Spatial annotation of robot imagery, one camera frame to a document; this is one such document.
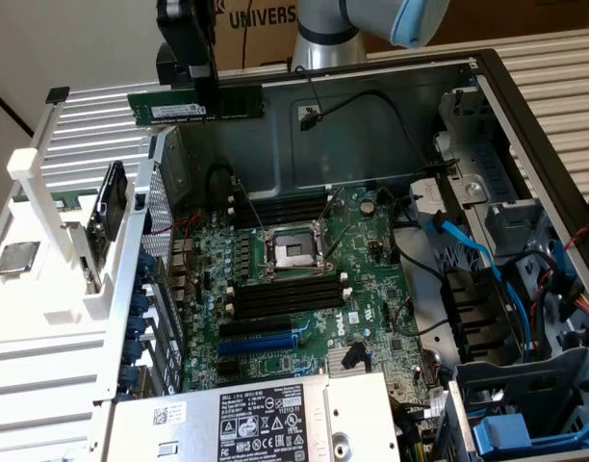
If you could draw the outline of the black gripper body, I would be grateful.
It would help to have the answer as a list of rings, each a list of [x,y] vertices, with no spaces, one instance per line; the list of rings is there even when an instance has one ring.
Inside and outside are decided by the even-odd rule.
[[[156,2],[156,23],[164,40],[156,57],[161,85],[218,87],[216,22],[214,1]]]

